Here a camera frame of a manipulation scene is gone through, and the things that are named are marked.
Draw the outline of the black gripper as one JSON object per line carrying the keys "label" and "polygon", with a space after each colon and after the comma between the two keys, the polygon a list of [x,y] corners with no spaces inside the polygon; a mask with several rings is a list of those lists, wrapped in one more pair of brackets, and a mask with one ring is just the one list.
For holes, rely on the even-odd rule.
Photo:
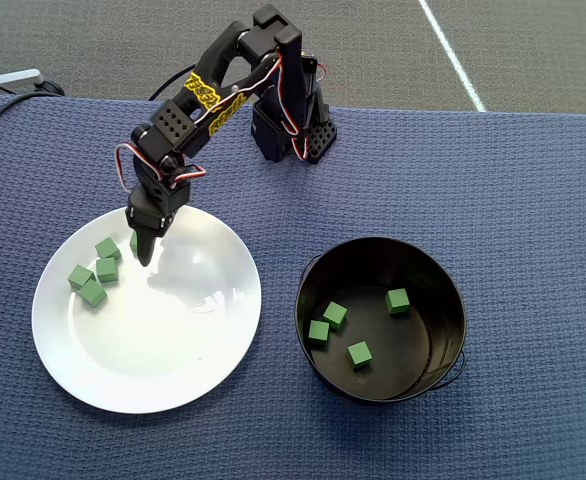
{"label": "black gripper", "polygon": [[171,187],[144,164],[135,164],[134,171],[137,182],[128,196],[127,221],[136,229],[139,263],[147,267],[155,241],[165,236],[177,210],[190,201],[191,181],[183,180]]}

